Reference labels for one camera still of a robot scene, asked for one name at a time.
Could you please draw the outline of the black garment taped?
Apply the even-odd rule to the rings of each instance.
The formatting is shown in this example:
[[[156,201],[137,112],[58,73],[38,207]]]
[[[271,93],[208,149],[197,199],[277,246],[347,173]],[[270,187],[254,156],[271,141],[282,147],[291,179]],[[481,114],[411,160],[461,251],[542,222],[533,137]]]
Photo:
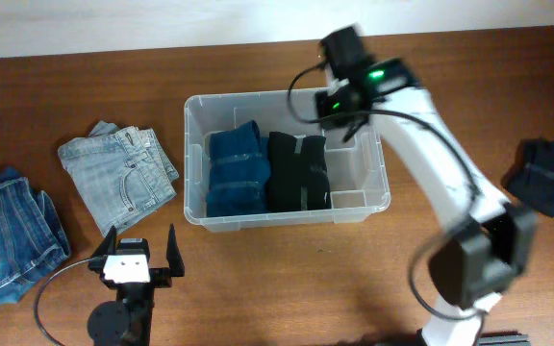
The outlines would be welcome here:
[[[271,175],[265,193],[270,212],[328,210],[332,207],[325,144],[324,136],[269,134],[267,150]]]

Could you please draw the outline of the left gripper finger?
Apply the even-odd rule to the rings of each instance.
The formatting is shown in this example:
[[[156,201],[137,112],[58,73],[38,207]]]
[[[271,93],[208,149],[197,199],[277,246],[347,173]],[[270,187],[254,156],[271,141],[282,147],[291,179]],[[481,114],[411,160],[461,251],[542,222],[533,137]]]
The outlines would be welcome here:
[[[111,226],[103,241],[98,245],[90,258],[92,260],[105,260],[107,256],[113,255],[115,253],[116,238],[116,227]]]
[[[185,276],[185,264],[180,253],[175,233],[175,227],[173,224],[169,226],[168,230],[166,260],[168,262],[171,277]]]

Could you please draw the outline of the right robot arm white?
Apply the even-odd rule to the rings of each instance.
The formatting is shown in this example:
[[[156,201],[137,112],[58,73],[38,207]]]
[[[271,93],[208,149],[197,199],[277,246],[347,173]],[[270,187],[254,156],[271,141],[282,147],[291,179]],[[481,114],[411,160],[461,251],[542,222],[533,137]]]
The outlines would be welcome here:
[[[441,230],[408,263],[408,285],[431,318],[417,345],[527,345],[524,334],[485,336],[492,307],[528,264],[535,212],[513,204],[468,157],[429,91],[400,59],[377,62],[357,30],[323,38],[328,88],[316,123],[352,137],[370,125],[397,153],[431,204]]]

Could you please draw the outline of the dark navy garment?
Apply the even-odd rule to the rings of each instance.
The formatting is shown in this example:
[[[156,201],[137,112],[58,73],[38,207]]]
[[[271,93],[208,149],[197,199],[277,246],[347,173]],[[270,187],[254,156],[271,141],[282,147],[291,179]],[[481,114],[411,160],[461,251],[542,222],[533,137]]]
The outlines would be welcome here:
[[[522,140],[501,184],[523,204],[554,217],[554,140]]]

